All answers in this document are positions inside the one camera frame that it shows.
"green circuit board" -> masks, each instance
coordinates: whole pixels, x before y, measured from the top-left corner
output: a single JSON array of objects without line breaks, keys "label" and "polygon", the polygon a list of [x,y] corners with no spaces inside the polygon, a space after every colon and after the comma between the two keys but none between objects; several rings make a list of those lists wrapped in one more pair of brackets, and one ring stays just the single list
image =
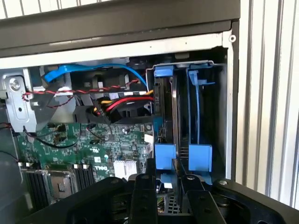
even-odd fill
[{"label": "green circuit board", "polygon": [[96,182],[114,176],[113,162],[116,160],[137,161],[137,172],[145,171],[145,162],[148,158],[150,145],[144,142],[144,135],[152,135],[151,124],[141,125],[111,125],[97,124],[92,132],[105,140],[97,142],[97,138],[86,131],[88,124],[65,124],[65,131],[54,132],[58,126],[45,127],[37,135],[50,144],[57,143],[57,137],[63,141],[58,146],[67,146],[74,143],[81,131],[81,137],[76,146],[67,149],[55,149],[44,145],[34,138],[21,133],[18,136],[18,146],[22,161],[40,162],[45,170],[68,170],[73,164],[91,164]]}]

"corrugated metal wall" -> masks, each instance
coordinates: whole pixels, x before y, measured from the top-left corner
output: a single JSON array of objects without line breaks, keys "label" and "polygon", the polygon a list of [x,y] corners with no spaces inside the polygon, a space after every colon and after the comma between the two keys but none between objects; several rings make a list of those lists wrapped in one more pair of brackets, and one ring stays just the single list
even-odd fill
[{"label": "corrugated metal wall", "polygon": [[[0,19],[100,1],[0,0]],[[299,209],[297,0],[241,0],[239,57],[236,179]]]}]

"white ribbed wall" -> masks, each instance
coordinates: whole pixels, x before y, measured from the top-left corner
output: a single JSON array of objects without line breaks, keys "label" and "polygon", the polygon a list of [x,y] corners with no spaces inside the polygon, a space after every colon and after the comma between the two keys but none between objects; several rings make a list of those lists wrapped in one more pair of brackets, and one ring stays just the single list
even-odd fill
[{"label": "white ribbed wall", "polygon": [[[0,19],[99,1],[0,0]],[[241,0],[239,56],[236,179],[299,209],[297,0]]]}]

